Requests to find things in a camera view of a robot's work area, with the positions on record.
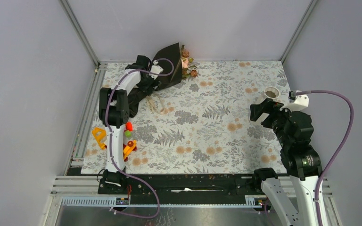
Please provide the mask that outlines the peach flower bouquet black wrap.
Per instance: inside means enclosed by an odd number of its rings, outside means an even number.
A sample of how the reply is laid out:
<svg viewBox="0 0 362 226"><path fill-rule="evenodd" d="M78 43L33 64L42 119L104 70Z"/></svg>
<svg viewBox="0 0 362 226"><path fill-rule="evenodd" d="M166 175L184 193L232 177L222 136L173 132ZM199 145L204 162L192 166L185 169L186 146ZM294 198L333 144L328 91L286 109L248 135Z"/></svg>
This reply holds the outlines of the peach flower bouquet black wrap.
<svg viewBox="0 0 362 226"><path fill-rule="evenodd" d="M140 72L140 82L134 85L128 94L130 117L133 118L138 112L139 102L150 96L155 91L160 91L179 84L182 80L181 54L184 50L180 43L175 43L159 50L153 59L163 68L158 75Z"/></svg>

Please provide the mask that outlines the cream ribbon with gold text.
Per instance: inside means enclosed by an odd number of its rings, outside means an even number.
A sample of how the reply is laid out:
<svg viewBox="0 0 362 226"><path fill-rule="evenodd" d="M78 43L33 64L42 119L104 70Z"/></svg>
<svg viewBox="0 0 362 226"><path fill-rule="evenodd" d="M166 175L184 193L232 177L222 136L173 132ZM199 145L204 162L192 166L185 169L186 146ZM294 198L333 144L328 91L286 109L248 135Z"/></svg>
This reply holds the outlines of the cream ribbon with gold text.
<svg viewBox="0 0 362 226"><path fill-rule="evenodd" d="M166 114L166 107L164 100L158 94L152 94L146 97L148 108L151 112L164 115Z"/></svg>

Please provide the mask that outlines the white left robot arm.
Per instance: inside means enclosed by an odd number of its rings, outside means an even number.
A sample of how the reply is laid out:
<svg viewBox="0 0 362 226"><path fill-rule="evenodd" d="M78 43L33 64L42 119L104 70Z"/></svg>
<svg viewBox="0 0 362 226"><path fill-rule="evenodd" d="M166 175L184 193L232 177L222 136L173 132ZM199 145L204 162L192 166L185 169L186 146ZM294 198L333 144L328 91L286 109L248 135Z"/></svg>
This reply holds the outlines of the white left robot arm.
<svg viewBox="0 0 362 226"><path fill-rule="evenodd" d="M108 186L117 194L127 189L126 176L122 173L126 124L137 114L139 102L160 84L150 74L152 66L148 57L139 55L135 63L126 66L113 88L101 88L99 92L99 118L107 135L107 163L100 186Z"/></svg>

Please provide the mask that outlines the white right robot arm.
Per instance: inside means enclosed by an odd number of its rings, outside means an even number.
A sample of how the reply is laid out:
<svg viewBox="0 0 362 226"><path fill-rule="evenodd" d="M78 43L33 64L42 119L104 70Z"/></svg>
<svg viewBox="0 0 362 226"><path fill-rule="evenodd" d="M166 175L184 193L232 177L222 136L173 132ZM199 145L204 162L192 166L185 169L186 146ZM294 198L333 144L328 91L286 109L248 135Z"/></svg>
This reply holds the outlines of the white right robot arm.
<svg viewBox="0 0 362 226"><path fill-rule="evenodd" d="M267 117L261 125L272 129L280 143L281 162L292 182L298 206L292 204L272 168L254 171L253 191L266 195L284 226L328 226L322 187L316 186L322 165L310 144L314 132L311 117L270 98L250 106L251 121L257 121L264 113Z"/></svg>

